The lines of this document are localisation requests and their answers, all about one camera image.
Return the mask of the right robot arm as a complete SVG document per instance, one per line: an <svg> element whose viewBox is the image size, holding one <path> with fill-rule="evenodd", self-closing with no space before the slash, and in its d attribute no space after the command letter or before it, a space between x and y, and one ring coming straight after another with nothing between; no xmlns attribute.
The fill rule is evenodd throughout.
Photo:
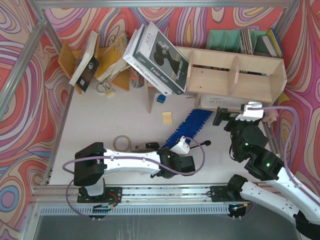
<svg viewBox="0 0 320 240"><path fill-rule="evenodd" d="M269 139L259 128L266 108L260 102L249 102L242 113L218 107L213 125L222 121L230 133L230 158L238 163L247 161L245 169L256 179L280 193L262 189L245 177L234 174L227 185L210 188L213 202L250 201L257 203L295 225L297 231L310 240L320 238L320 198L293 176L287 163L267 150Z"/></svg>

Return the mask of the blue microfiber duster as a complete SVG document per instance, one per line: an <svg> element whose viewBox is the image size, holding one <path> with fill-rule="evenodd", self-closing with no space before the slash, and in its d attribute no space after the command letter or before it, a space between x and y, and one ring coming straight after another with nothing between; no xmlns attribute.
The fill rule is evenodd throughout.
<svg viewBox="0 0 320 240"><path fill-rule="evenodd" d="M193 109L178 128L168 137L162 148L172 148L182 136L193 139L212 114L213 111L211 110Z"/></svg>

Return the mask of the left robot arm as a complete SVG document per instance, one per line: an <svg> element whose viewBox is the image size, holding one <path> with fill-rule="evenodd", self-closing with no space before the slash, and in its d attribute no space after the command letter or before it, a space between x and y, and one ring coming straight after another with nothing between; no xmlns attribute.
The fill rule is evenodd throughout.
<svg viewBox="0 0 320 240"><path fill-rule="evenodd" d="M106 174L142 172L152 178L170 179L196 170L192 156L179 156L167 148L149 152L119 152L104 148L102 142L94 142L75 153L75 159L89 157L91 159L74 163L73 184L84 187L90 197L103 194L102 176Z"/></svg>

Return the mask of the white and black utility knife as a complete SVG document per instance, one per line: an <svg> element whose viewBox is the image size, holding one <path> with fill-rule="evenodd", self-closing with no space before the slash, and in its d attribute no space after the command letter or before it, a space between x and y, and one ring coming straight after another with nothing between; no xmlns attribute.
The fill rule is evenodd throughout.
<svg viewBox="0 0 320 240"><path fill-rule="evenodd" d="M206 140L206 141L200 142L199 144L191 145L189 148L190 149L194 149L194 148L198 148L199 146L208 147L210 145L211 145L211 141L210 140Z"/></svg>

